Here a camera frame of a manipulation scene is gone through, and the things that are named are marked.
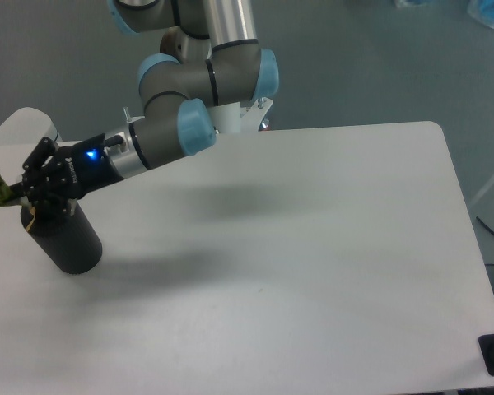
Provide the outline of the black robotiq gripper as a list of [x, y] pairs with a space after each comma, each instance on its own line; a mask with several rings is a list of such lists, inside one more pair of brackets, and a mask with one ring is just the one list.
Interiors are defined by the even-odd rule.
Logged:
[[[28, 187], [49, 162], [49, 189]], [[105, 152], [105, 135], [100, 134], [72, 146], [59, 146], [42, 137], [22, 164], [23, 173], [14, 184], [14, 193], [24, 193], [28, 211], [43, 218], [75, 214], [77, 199], [124, 178]]]

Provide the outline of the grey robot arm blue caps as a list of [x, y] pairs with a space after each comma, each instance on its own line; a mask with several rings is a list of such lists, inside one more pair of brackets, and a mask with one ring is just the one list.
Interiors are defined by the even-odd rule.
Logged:
[[174, 27], [207, 52], [145, 58], [137, 72], [143, 116], [72, 146], [42, 139], [12, 186], [13, 201], [37, 216], [72, 213], [86, 194], [214, 145], [209, 109], [274, 95], [274, 52], [259, 45], [248, 1], [111, 1], [110, 14], [130, 35]]

